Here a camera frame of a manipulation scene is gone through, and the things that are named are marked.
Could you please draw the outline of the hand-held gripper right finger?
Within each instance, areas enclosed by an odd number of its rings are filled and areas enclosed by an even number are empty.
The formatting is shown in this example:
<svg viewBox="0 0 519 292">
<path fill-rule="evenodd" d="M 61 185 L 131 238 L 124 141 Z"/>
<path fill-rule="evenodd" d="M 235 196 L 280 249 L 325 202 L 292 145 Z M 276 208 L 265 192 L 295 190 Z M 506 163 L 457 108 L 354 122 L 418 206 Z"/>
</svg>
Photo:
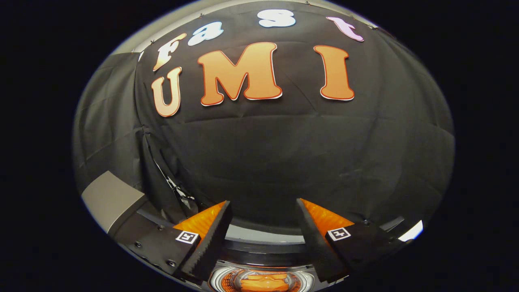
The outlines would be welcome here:
<svg viewBox="0 0 519 292">
<path fill-rule="evenodd" d="M 413 242 L 370 221 L 351 221 L 303 198 L 296 200 L 296 214 L 320 281 L 331 283 L 366 272 Z"/>
</svg>

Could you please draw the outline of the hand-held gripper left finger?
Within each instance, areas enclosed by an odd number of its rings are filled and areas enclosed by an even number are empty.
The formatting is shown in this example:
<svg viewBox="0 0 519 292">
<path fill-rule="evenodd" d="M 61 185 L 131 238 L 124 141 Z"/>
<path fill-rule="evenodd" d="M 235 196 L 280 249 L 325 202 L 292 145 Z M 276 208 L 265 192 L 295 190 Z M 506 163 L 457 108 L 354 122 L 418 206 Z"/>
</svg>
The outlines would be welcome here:
<svg viewBox="0 0 519 292">
<path fill-rule="evenodd" d="M 116 242 L 156 270 L 201 284 L 219 260 L 231 219 L 230 201 L 178 224 L 139 209 L 118 228 Z"/>
</svg>

